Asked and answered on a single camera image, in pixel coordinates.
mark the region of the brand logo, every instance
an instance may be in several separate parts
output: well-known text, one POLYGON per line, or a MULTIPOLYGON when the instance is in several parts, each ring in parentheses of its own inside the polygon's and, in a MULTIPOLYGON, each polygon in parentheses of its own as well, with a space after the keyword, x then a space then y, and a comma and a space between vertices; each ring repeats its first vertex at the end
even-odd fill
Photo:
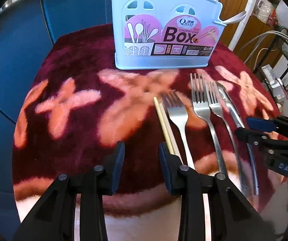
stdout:
POLYGON ((185 29, 192 29, 197 24, 197 20, 193 17, 183 16, 177 19, 178 27, 185 28, 185 29))

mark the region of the product label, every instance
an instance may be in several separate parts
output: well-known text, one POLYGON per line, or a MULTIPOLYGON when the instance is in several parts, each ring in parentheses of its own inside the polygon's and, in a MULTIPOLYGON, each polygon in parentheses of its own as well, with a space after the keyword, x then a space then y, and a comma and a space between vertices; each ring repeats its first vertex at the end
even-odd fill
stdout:
POLYGON ((135 15, 125 25, 125 55, 210 56, 219 39, 216 26, 201 27, 191 15, 179 15, 162 29, 159 21, 145 14, 135 15))

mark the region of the spoon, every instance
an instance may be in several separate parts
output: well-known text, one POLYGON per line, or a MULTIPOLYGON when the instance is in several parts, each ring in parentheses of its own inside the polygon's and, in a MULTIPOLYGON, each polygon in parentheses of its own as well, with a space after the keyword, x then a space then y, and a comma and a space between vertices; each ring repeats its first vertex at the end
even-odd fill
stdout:
POLYGON ((131 23, 128 23, 128 24, 127 24, 127 27, 128 27, 128 30, 129 30, 130 37, 132 38, 132 42, 135 43, 135 40, 134 40, 134 30, 133 30, 132 24, 131 24, 131 23))
POLYGON ((143 30, 144 30, 144 26, 141 23, 137 23, 135 25, 135 32, 137 33, 137 40, 136 40, 137 43, 138 43, 138 37, 143 32, 143 30))
POLYGON ((155 34, 157 34, 158 29, 155 28, 153 29, 153 31, 150 33, 150 35, 148 36, 148 38, 145 40, 145 42, 147 42, 152 36, 154 36, 155 34))

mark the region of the tablecloth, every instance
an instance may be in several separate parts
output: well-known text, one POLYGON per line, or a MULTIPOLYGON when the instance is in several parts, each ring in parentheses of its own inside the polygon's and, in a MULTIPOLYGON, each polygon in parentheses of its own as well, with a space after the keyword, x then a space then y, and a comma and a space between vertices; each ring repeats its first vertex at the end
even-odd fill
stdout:
MULTIPOLYGON (((221 43, 205 68, 124 71, 114 65, 111 24, 59 38, 27 94, 14 133, 13 185, 20 219, 59 174, 86 172, 122 140, 126 154, 119 188, 114 196, 103 198, 109 240, 177 240, 180 202, 167 193, 163 182, 157 149, 164 136, 154 96, 178 92, 189 114, 186 134, 196 170, 209 175, 218 172, 209 128, 192 112, 190 73, 223 84, 243 120, 279 114, 257 78, 221 43)), ((233 119, 223 108, 235 131, 233 119)), ((230 179, 239 187, 225 125, 215 115, 211 120, 230 179)), ((185 161, 180 134, 173 124, 172 130, 185 161)), ((235 140, 252 189, 246 144, 235 140)), ((256 148, 254 152, 260 194, 251 195, 249 201, 261 211, 283 178, 267 170, 262 154, 256 148)))

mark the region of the yellow chopstick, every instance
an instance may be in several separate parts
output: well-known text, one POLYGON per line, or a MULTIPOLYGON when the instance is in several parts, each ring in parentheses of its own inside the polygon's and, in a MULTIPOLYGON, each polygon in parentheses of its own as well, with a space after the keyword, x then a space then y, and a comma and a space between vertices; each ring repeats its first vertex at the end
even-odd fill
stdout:
POLYGON ((171 144, 172 144, 172 147, 173 147, 173 150, 174 150, 174 154, 180 158, 180 160, 181 160, 181 162, 183 164, 183 160, 182 160, 182 157, 181 157, 181 154, 180 154, 180 150, 177 147, 177 143, 176 143, 176 140, 175 140, 175 137, 174 137, 170 122, 169 122, 169 120, 167 118, 167 115, 166 115, 166 112, 165 112, 165 109, 164 109, 164 105, 162 103, 160 103, 159 106, 160 106, 160 110, 161 110, 161 113, 162 113, 162 116, 163 116, 163 120, 164 120, 166 129, 167 129, 168 135, 170 137, 170 141, 171 141, 171 144))
POLYGON ((158 119, 160 120, 160 124, 161 124, 161 127, 162 127, 162 131, 163 131, 163 134, 164 134, 164 138, 165 138, 168 150, 170 151, 171 154, 174 154, 174 149, 173 149, 173 146, 172 146, 172 143, 171 143, 171 139, 170 139, 169 134, 167 132, 167 128, 166 128, 166 125, 165 125, 165 122, 164 122, 164 119, 163 119, 163 115, 162 115, 160 106, 158 105, 158 100, 157 100, 156 97, 154 97, 154 105, 155 105, 155 108, 156 108, 158 119))

